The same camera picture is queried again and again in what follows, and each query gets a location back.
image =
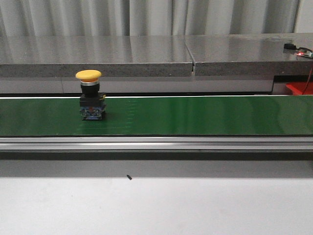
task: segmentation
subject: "gray stone slab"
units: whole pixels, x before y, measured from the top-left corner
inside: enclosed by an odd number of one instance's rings
[[[313,33],[185,36],[196,76],[307,75],[313,59],[284,49],[313,48]]]
[[[104,76],[190,76],[179,36],[0,37],[0,76],[69,77],[84,69]]]

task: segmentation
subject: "conveyor belt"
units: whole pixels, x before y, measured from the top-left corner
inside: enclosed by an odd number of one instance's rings
[[[107,98],[82,121],[77,98],[0,99],[0,150],[313,150],[312,96]]]

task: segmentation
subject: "white curtain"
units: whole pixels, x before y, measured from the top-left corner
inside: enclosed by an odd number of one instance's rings
[[[293,32],[298,0],[0,0],[0,36]]]

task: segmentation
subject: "aluminum rail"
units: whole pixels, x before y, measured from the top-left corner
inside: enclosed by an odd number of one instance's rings
[[[0,152],[16,151],[302,151],[313,137],[45,137],[0,138]]]

